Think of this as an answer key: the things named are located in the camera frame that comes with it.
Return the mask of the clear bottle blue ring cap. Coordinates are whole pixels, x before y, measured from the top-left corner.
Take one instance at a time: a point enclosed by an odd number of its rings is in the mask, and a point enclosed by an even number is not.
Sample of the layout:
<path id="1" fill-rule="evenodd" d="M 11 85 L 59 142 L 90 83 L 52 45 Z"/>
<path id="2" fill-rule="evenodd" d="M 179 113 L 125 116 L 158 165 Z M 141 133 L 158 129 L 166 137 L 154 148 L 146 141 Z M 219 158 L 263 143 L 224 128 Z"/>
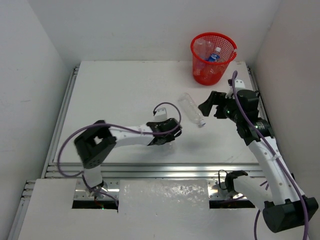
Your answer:
<path id="1" fill-rule="evenodd" d="M 166 151 L 173 151 L 175 149 L 175 142 L 167 142 L 163 147 Z"/>

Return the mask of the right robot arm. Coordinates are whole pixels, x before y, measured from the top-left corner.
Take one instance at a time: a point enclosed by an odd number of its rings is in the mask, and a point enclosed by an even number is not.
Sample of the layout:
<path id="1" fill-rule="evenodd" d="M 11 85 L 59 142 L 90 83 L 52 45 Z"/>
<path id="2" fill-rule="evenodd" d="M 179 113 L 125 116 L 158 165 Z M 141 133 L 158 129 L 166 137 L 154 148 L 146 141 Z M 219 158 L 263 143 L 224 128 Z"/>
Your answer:
<path id="1" fill-rule="evenodd" d="M 207 117 L 215 106 L 214 117 L 236 124 L 238 135 L 258 161 L 269 187 L 263 189 L 246 171 L 236 170 L 226 174 L 225 191 L 247 197 L 262 212 L 267 227 L 274 233 L 307 227 L 319 208 L 317 200 L 307 197 L 297 186 L 278 152 L 271 125 L 259 116 L 258 105 L 257 93 L 242 89 L 231 96 L 212 91 L 198 107 Z"/>

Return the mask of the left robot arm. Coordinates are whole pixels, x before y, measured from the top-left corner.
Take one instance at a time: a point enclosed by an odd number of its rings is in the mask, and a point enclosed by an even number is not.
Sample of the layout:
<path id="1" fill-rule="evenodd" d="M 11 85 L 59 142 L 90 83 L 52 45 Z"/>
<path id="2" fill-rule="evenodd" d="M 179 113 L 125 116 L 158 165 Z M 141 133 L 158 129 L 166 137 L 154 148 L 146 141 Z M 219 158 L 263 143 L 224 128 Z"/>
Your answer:
<path id="1" fill-rule="evenodd" d="M 84 180 L 92 191 L 103 186 L 101 164 L 114 148 L 161 146 L 174 141 L 181 134 L 182 127 L 173 117 L 131 127 L 108 125 L 99 120 L 76 137 L 73 143 L 82 162 Z"/>

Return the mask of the blue label bottle cap down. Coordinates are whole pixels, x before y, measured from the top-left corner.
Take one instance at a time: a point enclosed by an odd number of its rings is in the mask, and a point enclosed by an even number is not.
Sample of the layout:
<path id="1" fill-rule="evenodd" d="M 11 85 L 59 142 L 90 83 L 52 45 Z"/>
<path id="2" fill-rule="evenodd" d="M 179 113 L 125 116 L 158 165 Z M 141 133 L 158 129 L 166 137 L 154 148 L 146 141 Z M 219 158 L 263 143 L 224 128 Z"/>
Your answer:
<path id="1" fill-rule="evenodd" d="M 209 40 L 206 40 L 205 41 L 205 55 L 204 55 L 204 59 L 207 61 L 211 54 L 212 54 L 212 51 L 214 50 L 215 48 L 215 44 L 212 42 L 212 41 L 209 41 Z"/>

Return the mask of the blue label bottle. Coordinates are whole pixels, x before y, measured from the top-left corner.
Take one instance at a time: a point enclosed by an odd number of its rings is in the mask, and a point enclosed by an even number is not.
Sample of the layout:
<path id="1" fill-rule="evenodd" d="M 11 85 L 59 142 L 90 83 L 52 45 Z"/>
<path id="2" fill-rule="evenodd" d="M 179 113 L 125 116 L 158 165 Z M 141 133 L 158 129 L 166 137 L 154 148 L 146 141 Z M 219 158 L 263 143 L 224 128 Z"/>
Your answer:
<path id="1" fill-rule="evenodd" d="M 207 59 L 208 62 L 214 63 L 214 62 L 218 62 L 220 57 L 220 53 L 221 53 L 221 48 L 220 47 L 216 47 L 214 49 L 214 51 L 210 54 L 209 58 Z"/>
<path id="2" fill-rule="evenodd" d="M 193 50 L 199 58 L 204 60 L 206 56 L 206 41 L 202 38 L 196 39 L 193 44 Z"/>

